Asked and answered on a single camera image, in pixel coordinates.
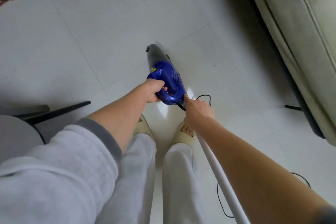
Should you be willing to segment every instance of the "sofa leg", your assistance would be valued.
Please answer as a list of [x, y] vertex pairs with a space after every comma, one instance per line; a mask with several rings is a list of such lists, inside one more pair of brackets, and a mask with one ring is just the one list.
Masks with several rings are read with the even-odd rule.
[[291, 105], [285, 105], [285, 107], [288, 108], [288, 109], [297, 110], [297, 111], [302, 112], [301, 107], [296, 107], [296, 106], [291, 106]]

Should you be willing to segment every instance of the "beige leather couch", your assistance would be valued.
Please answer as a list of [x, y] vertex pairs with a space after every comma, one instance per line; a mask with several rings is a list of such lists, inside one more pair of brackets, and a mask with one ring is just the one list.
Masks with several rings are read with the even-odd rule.
[[336, 0], [255, 0], [327, 141], [336, 146]]

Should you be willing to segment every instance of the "pant leg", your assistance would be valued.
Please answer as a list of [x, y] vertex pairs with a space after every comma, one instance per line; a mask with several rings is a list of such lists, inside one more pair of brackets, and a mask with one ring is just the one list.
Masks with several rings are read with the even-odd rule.
[[155, 181], [156, 145], [146, 134], [135, 135], [120, 164], [114, 192], [96, 224], [149, 224]]
[[207, 223], [197, 184], [198, 170], [190, 146], [173, 145], [163, 163], [163, 223]]

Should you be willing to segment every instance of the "slipper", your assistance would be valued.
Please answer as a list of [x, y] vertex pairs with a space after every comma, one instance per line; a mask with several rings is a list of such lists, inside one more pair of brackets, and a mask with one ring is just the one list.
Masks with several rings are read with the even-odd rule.
[[177, 143], [185, 143], [189, 145], [191, 148], [197, 139], [195, 132], [193, 132], [193, 136], [184, 133], [181, 131], [182, 127], [184, 126], [184, 122], [182, 122], [176, 130], [175, 136], [173, 138], [173, 145]]
[[137, 123], [134, 131], [133, 136], [136, 134], [147, 134], [153, 139], [153, 135], [151, 133], [151, 130], [148, 126], [148, 123], [143, 115], [140, 115], [140, 122]]

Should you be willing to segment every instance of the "blue handle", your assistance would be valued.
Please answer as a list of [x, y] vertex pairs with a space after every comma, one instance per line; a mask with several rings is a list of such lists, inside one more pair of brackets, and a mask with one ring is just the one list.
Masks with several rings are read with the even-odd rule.
[[[168, 91], [171, 92], [171, 94], [175, 94], [176, 90], [172, 83], [170, 82], [170, 79], [166, 75], [166, 73], [161, 70], [155, 70], [154, 72], [150, 73], [147, 76], [147, 79], [155, 79], [155, 80], [162, 80], [165, 82], [165, 87], [168, 88]], [[161, 89], [159, 92], [155, 93], [159, 99], [162, 100], [163, 103], [166, 105], [175, 105], [179, 99], [170, 95], [167, 91], [164, 89]]]

